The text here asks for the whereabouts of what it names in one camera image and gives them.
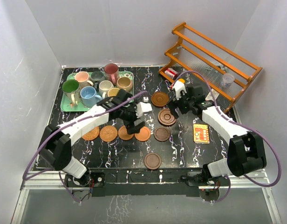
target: green tray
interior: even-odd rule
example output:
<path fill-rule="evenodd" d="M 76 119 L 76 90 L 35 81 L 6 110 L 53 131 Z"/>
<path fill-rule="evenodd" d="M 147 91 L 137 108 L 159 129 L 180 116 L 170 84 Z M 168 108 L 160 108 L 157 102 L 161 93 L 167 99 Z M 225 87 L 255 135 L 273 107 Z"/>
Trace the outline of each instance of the green tray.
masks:
<path fill-rule="evenodd" d="M 69 79 L 74 79 L 74 76 L 77 73 L 72 73 L 70 75 L 68 75 L 67 80 Z M 132 83 L 133 83 L 133 89 L 131 90 L 131 94 L 133 95 L 134 93 L 134 75 L 132 72 L 130 71 L 120 71 L 119 72 L 120 77 L 128 77 L 131 79 Z M 78 103 L 78 105 L 73 106 L 71 108 L 70 105 L 71 101 L 68 99 L 68 97 L 63 93 L 63 97 L 61 99 L 61 110 L 64 112 L 80 112 L 80 111 L 88 111 L 89 109 L 91 109 L 91 107 L 87 107 L 85 105 L 83 105 L 82 102 Z"/>

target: red and white box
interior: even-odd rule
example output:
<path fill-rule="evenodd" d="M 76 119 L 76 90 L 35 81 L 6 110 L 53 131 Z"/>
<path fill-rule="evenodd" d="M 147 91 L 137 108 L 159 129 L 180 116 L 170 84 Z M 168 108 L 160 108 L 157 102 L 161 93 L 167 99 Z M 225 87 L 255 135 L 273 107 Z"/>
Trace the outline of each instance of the red and white box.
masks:
<path fill-rule="evenodd" d="M 168 68 L 164 73 L 172 79 L 176 79 L 179 75 L 179 73 L 172 68 Z"/>

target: black marble table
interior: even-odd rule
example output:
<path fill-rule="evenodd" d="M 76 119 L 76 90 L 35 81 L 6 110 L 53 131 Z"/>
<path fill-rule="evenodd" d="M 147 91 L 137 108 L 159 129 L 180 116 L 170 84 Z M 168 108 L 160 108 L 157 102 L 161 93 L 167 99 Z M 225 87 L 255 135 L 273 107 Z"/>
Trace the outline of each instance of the black marble table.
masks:
<path fill-rule="evenodd" d="M 159 67 L 121 67 L 120 71 L 131 71 L 134 74 L 134 93 L 142 90 L 149 92 L 149 99 L 156 91 L 166 92 L 170 98 L 174 93 L 170 91 L 170 83 L 158 74 Z M 57 90 L 55 104 L 51 113 L 50 123 L 58 125 L 68 122 L 81 115 L 83 112 L 63 112 L 60 109 L 62 100 L 62 84 L 66 81 L 69 74 L 79 71 L 93 72 L 103 70 L 102 68 L 75 68 L 64 69 L 62 72 L 61 83 Z M 208 89 L 204 83 L 193 75 L 186 75 L 184 79 L 187 83 L 196 82 L 202 84 L 204 93 L 208 94 Z M 224 105 L 225 99 L 218 97 L 218 103 Z M 128 168 L 143 169 L 144 157 L 149 152 L 158 153 L 161 156 L 162 164 L 160 169 L 166 168 L 201 168 L 203 164 L 219 160 L 227 155 L 227 144 L 223 138 L 212 128 L 209 127 L 210 144 L 195 144 L 193 142 L 193 124 L 204 124 L 198 117 L 191 112 L 182 115 L 177 122 L 169 127 L 171 136 L 166 142 L 157 141 L 153 132 L 160 123 L 157 115 L 161 108 L 152 106 L 153 112 L 141 118 L 146 122 L 146 126 L 151 130 L 151 138 L 146 142 L 140 142 L 135 138 L 123 141 L 117 137 L 112 142 L 103 142 L 99 137 L 94 141 L 79 139 L 72 146 L 72 153 L 88 168 Z M 120 119 L 112 120 L 106 125 L 113 125 L 117 130 L 123 125 Z M 48 168 L 49 165 L 39 158 L 35 169 Z"/>

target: blue mug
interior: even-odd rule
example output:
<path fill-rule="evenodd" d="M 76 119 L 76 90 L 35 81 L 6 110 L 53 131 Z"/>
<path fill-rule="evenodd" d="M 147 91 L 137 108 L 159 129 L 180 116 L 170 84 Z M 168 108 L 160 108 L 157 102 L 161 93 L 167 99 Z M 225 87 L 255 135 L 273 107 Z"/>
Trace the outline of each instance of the blue mug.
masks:
<path fill-rule="evenodd" d="M 92 86 L 82 88 L 80 96 L 82 97 L 82 103 L 88 107 L 92 107 L 102 100 L 102 97 L 97 94 L 95 88 Z"/>

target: cable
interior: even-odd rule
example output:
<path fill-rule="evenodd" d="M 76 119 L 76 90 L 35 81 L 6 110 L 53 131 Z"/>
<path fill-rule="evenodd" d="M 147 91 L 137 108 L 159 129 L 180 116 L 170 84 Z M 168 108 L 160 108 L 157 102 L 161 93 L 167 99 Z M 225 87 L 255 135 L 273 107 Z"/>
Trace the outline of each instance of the cable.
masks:
<path fill-rule="evenodd" d="M 82 201 L 85 199 L 85 197 L 88 196 L 88 195 L 90 195 L 90 193 L 86 194 L 86 195 L 82 198 L 82 200 L 80 200 L 80 201 L 82 202 Z"/>
<path fill-rule="evenodd" d="M 245 125 L 243 125 L 243 124 L 239 124 L 239 123 L 237 123 L 237 122 L 234 122 L 234 121 L 232 121 L 232 120 L 229 120 L 229 117 L 226 117 L 226 115 L 220 110 L 220 107 L 218 107 L 217 102 L 216 102 L 216 99 L 215 99 L 215 97 L 214 97 L 214 94 L 212 93 L 212 90 L 211 90 L 211 87 L 210 87 L 208 81 L 207 81 L 206 78 L 205 78 L 202 74 L 200 74 L 199 72 L 197 72 L 197 71 L 184 71 L 184 72 L 182 72 L 182 73 L 177 77 L 177 79 L 173 82 L 172 85 L 174 85 L 174 83 L 175 83 L 179 78 L 181 78 L 184 74 L 186 74 L 186 73 L 195 73 L 195 74 L 197 74 L 197 75 L 199 75 L 199 76 L 202 77 L 202 79 L 205 81 L 205 83 L 207 84 L 207 86 L 208 86 L 208 88 L 209 88 L 209 90 L 210 90 L 211 96 L 212 96 L 213 101 L 214 101 L 215 108 L 216 108 L 217 112 L 220 114 L 221 117 L 223 117 L 225 120 L 227 120 L 227 121 L 230 122 L 231 124 L 238 125 L 238 126 L 240 126 L 240 127 L 242 127 L 242 128 L 247 129 L 248 131 L 251 131 L 251 132 L 256 133 L 256 134 L 259 135 L 259 136 L 266 142 L 266 144 L 268 144 L 268 146 L 271 148 L 271 150 L 272 150 L 272 152 L 273 152 L 273 154 L 274 154 L 274 156 L 275 156 L 275 158 L 276 158 L 277 166 L 278 166 L 278 174 L 277 174 L 276 180 L 275 180 L 273 183 L 270 183 L 270 184 L 262 184 L 262 183 L 258 183 L 258 182 L 256 182 L 255 180 L 251 179 L 251 178 L 250 178 L 249 176 L 247 176 L 247 175 L 244 175 L 244 177 L 246 177 L 248 180 L 250 180 L 251 182 L 253 182 L 253 183 L 255 183 L 255 184 L 257 184 L 257 185 L 259 185 L 259 186 L 261 186 L 261 187 L 272 187 L 272 186 L 276 185 L 276 184 L 279 182 L 280 178 L 281 178 L 282 168 L 281 168 L 281 164 L 280 164 L 280 159 L 279 159 L 279 157 L 278 157 L 278 155 L 277 155 L 277 153 L 276 153 L 275 148 L 272 146 L 272 143 L 271 143 L 265 136 L 263 136 L 261 133 L 259 133 L 259 132 L 256 131 L 255 129 L 249 128 L 249 127 L 247 127 L 247 126 L 245 126 Z"/>
<path fill-rule="evenodd" d="M 67 127 L 73 126 L 74 124 L 76 124 L 76 123 L 78 123 L 78 122 L 80 122 L 80 121 L 83 121 L 83 120 L 86 120 L 86 119 L 89 119 L 89 118 L 94 118 L 94 117 L 102 116 L 102 115 L 104 115 L 104 114 L 113 112 L 113 111 L 119 109 L 120 107 L 122 107 L 122 106 L 128 104 L 130 101 L 132 101 L 132 100 L 134 100 L 134 99 L 140 97 L 140 96 L 143 95 L 143 94 L 147 94 L 147 93 L 148 93 L 147 91 L 141 91 L 141 92 L 135 94 L 134 96 L 128 98 L 126 101 L 122 102 L 122 103 L 119 104 L 118 106 L 115 106 L 114 108 L 111 108 L 111 109 L 106 110 L 106 111 L 104 111 L 104 112 L 102 112 L 102 113 L 99 113 L 99 114 L 95 114 L 94 116 L 88 116 L 88 117 L 79 119 L 77 122 L 70 123 L 70 124 L 68 124 L 68 125 L 65 125 L 65 126 L 59 128 L 59 129 L 57 129 L 55 132 L 53 132 L 52 134 L 50 134 L 50 135 L 42 142 L 42 144 L 39 146 L 39 148 L 37 149 L 37 151 L 36 151 L 35 154 L 33 155 L 32 159 L 31 159 L 30 162 L 28 163 L 28 165 L 27 165 L 27 167 L 26 167 L 26 169 L 25 169 L 25 171 L 24 171 L 24 173 L 23 173 L 23 175 L 22 175 L 22 179 L 23 179 L 24 181 L 26 181 L 26 180 L 29 180 L 29 179 L 31 179 L 32 177 L 35 177 L 35 176 L 37 176 L 37 175 L 39 175 L 39 174 L 41 174 L 41 173 L 44 173 L 44 172 L 49 171 L 49 170 L 53 170 L 52 168 L 48 168 L 48 169 L 42 170 L 42 171 L 40 171 L 40 172 L 38 172 L 38 173 L 36 173 L 36 174 L 33 174 L 33 175 L 31 175 L 31 176 L 27 176 L 27 173 L 28 173 L 29 169 L 31 168 L 31 166 L 32 166 L 34 160 L 36 159 L 37 155 L 38 155 L 38 154 L 40 153 L 40 151 L 44 148 L 44 146 L 46 146 L 46 144 L 48 143 L 48 141 L 51 140 L 51 139 L 52 139 L 55 135 L 57 135 L 59 132 L 61 132 L 62 130 L 66 129 Z M 60 177 L 60 180 L 61 180 L 61 182 L 62 182 L 64 188 L 66 189 L 66 191 L 72 196 L 72 198 L 73 198 L 75 201 L 77 201 L 78 203 L 81 203 L 81 201 L 80 201 L 79 199 L 77 199 L 77 198 L 71 193 L 71 191 L 68 189 L 68 187 L 65 185 L 65 183 L 64 183 L 64 181 L 63 181 L 63 179 L 62 179 L 62 177 L 61 177 L 61 173 L 60 173 L 60 172 L 59 172 L 59 177 Z"/>
<path fill-rule="evenodd" d="M 224 195 L 222 198 L 220 198 L 220 199 L 218 199 L 217 201 L 214 201 L 214 202 L 221 202 L 223 199 L 225 199 L 225 198 L 228 196 L 228 193 L 229 193 L 229 191 L 231 190 L 231 180 L 229 179 L 228 176 L 225 176 L 225 178 L 228 180 L 228 189 L 227 189 L 227 192 L 225 193 L 225 195 Z"/>
<path fill-rule="evenodd" d="M 65 185 L 65 182 L 62 179 L 61 173 L 59 172 L 59 177 L 61 180 L 61 183 L 63 184 L 64 188 L 66 189 L 66 191 L 71 195 L 71 197 L 74 199 L 74 201 L 78 202 L 79 204 L 82 202 L 81 200 L 79 200 L 77 197 L 75 197 L 71 191 L 69 190 L 69 188 Z"/>

